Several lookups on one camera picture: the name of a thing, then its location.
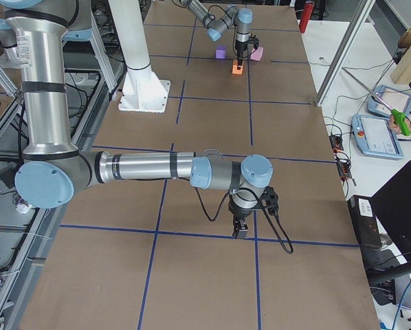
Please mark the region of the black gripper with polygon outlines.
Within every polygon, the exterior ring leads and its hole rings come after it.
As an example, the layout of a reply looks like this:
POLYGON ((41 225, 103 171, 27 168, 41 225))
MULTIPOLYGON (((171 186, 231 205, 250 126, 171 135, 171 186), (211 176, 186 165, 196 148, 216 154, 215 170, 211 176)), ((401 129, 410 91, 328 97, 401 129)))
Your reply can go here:
POLYGON ((229 211, 233 214, 234 230, 232 236, 235 239, 245 239, 248 226, 245 218, 258 209, 258 196, 251 192, 240 192, 230 195, 229 211))
POLYGON ((237 62, 237 68, 241 69, 243 67, 243 59, 245 58, 244 53, 247 51, 248 48, 248 43, 247 41, 239 41, 235 40, 234 42, 234 50, 236 54, 236 62, 237 62))

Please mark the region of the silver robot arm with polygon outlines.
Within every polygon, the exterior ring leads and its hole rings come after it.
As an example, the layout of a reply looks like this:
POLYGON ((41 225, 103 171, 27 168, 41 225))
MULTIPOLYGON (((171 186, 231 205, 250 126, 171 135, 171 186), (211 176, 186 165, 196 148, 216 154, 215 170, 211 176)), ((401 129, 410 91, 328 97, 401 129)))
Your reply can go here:
MULTIPOLYGON (((178 2, 202 21, 213 41, 236 29, 238 65, 243 64, 248 44, 257 47, 258 39, 250 34, 250 9, 232 5, 217 19, 200 1, 178 2)), ((195 187, 209 221, 216 220, 229 197, 235 239, 246 237, 245 219, 255 210, 262 210, 275 229, 267 214, 278 219, 277 195, 268 186, 273 166, 262 155, 249 155, 242 162, 225 159, 216 151, 112 155, 80 151, 71 141, 62 41, 69 28, 84 23, 85 8, 80 6, 84 3, 0 1, 5 22, 16 34, 29 134, 24 164, 14 179, 19 195, 37 208, 56 208, 81 190, 113 180, 182 179, 195 187), (198 188, 227 191, 213 218, 198 188)), ((127 67, 120 110, 164 112, 170 82, 160 80, 151 68, 138 1, 109 1, 109 7, 127 67)))
POLYGON ((210 9, 196 0, 179 1, 180 6, 183 6, 193 13, 207 30, 208 36, 213 41, 218 41, 222 35, 234 28, 234 51, 236 55, 236 69, 243 68, 245 59, 251 56, 248 48, 253 45, 254 50, 259 47, 259 39, 251 33, 253 22, 253 12, 249 8, 239 8, 235 5, 229 5, 227 9, 223 9, 223 16, 216 18, 210 12, 210 9))

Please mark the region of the person's hand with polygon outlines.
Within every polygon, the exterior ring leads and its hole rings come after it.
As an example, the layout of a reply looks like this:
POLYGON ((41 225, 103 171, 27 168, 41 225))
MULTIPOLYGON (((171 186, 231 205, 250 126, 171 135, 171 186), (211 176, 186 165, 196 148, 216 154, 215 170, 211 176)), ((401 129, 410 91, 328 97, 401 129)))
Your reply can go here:
POLYGON ((401 129, 400 129, 399 125, 396 123, 395 117, 393 115, 390 116, 389 126, 390 126, 390 129, 392 131, 394 131, 395 133, 397 133, 397 134, 401 133, 401 129))

